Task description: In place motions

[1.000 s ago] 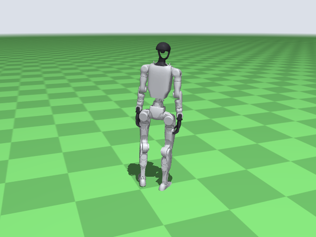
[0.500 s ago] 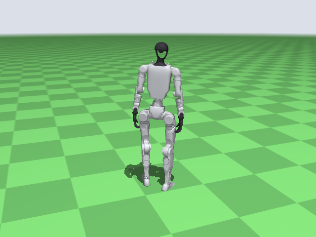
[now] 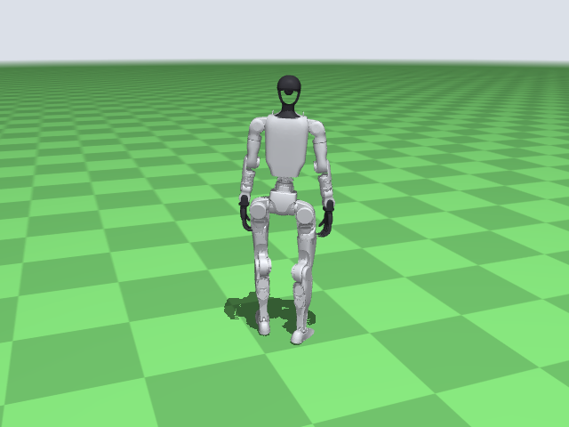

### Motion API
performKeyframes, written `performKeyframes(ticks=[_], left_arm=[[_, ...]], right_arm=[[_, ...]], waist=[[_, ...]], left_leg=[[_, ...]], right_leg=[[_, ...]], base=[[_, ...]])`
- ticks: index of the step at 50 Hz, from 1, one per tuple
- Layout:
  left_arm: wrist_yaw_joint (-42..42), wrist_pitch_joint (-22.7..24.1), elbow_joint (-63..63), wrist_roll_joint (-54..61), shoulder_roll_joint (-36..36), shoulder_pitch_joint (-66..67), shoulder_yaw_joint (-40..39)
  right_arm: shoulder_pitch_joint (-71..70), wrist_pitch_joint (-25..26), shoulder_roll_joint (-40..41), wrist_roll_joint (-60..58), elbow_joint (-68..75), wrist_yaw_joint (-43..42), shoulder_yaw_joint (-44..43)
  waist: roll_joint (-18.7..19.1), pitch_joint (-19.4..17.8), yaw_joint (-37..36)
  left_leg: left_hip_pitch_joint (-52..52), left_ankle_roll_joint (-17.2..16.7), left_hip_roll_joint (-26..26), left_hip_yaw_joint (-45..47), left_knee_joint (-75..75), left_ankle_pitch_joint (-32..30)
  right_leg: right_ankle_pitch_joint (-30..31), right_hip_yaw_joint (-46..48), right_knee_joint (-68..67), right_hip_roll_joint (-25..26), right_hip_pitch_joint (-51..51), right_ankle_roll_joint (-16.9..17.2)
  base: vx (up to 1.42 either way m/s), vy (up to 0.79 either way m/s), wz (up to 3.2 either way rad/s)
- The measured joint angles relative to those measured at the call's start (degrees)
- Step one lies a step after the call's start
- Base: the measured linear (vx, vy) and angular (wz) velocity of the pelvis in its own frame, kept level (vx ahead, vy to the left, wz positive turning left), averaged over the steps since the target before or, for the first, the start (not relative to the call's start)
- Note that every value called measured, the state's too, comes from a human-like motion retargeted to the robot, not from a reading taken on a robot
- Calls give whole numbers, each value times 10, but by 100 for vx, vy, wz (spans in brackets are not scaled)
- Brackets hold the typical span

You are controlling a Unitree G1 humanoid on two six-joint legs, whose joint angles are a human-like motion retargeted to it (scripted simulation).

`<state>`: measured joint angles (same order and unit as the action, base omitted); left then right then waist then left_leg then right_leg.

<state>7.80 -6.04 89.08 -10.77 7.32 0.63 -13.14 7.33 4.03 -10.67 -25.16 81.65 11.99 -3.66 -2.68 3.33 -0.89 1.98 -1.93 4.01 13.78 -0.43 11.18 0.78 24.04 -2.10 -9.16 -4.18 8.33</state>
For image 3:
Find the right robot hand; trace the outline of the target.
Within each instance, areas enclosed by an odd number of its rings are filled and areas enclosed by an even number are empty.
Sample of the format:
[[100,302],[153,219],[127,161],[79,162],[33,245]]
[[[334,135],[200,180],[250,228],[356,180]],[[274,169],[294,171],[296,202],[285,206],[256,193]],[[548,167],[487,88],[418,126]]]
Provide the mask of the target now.
[[325,224],[325,225],[324,225],[323,230],[321,232],[317,233],[317,235],[319,235],[319,237],[326,237],[331,232],[332,223],[333,223],[333,211],[334,211],[333,201],[328,200],[326,203],[326,208],[323,206],[323,210],[325,211],[325,217],[322,220],[322,222],[319,223],[318,226],[321,227],[323,224]]

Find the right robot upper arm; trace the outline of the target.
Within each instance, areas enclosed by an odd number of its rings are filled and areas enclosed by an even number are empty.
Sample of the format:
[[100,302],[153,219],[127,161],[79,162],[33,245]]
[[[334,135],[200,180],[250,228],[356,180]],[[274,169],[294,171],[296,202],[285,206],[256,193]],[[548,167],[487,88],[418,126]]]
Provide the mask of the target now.
[[315,136],[313,141],[314,152],[316,155],[316,161],[314,161],[314,170],[316,173],[328,173],[327,172],[327,143],[325,135],[325,127],[322,122],[308,119],[309,133]]

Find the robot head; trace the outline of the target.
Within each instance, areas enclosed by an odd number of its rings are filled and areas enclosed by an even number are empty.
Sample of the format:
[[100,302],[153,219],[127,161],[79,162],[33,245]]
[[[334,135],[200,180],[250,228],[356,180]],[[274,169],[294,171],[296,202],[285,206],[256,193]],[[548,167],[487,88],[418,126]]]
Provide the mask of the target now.
[[[293,94],[293,91],[298,92],[295,102],[292,104],[285,103],[282,99],[281,91],[284,91],[284,93],[286,95]],[[280,113],[275,115],[275,117],[279,117],[279,118],[300,117],[294,111],[294,105],[297,103],[297,101],[300,97],[300,94],[301,94],[301,82],[300,82],[300,80],[297,77],[291,76],[291,75],[281,77],[277,83],[277,92],[278,92],[279,100],[282,103],[282,110]]]

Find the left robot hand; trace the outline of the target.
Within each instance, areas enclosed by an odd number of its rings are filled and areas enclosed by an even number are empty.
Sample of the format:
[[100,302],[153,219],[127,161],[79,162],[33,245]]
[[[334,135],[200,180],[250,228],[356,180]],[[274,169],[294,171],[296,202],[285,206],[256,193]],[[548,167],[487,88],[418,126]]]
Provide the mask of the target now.
[[250,218],[247,216],[247,206],[250,204],[248,202],[248,197],[246,195],[241,196],[241,202],[239,202],[238,204],[240,205],[240,215],[244,229],[246,229],[247,231],[252,231],[251,227],[246,222],[246,220],[250,221]]

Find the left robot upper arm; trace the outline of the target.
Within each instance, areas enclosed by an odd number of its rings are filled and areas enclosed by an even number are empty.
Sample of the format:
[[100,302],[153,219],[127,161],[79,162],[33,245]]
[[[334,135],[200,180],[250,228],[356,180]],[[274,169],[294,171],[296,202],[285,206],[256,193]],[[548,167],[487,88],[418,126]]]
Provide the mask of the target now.
[[249,133],[247,139],[247,163],[246,168],[258,168],[260,165],[260,157],[258,153],[260,150],[261,137],[260,133],[265,131],[265,124],[268,117],[256,117],[252,120],[249,126]]

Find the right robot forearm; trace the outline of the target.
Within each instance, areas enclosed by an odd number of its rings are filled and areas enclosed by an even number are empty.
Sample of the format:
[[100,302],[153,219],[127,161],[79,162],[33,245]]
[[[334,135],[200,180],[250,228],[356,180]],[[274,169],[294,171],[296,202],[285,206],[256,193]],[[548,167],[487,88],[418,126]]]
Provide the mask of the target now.
[[322,205],[326,208],[326,203],[328,200],[333,201],[333,206],[335,206],[335,200],[333,199],[333,186],[332,186],[332,176],[331,176],[331,167],[328,159],[326,159],[327,163],[327,172],[322,173],[319,175],[318,181],[320,184],[320,192],[322,197]]

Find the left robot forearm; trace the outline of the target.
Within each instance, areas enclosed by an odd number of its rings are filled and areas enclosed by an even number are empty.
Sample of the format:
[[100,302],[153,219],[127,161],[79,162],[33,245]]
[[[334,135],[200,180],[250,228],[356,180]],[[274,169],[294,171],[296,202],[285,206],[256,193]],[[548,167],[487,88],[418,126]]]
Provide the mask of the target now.
[[247,163],[247,155],[244,157],[244,164],[243,164],[243,171],[242,171],[242,180],[240,190],[241,193],[239,195],[239,201],[241,202],[241,196],[246,195],[248,197],[248,202],[251,199],[251,192],[253,186],[253,178],[255,177],[255,171],[251,168],[246,168]]

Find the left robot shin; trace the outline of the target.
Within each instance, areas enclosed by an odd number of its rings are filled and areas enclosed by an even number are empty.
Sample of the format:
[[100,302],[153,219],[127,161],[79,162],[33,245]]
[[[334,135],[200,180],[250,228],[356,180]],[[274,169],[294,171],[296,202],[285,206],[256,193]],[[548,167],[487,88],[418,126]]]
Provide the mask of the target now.
[[260,322],[263,317],[267,321],[267,306],[269,296],[269,275],[260,276],[259,259],[254,260],[255,290],[259,301]]

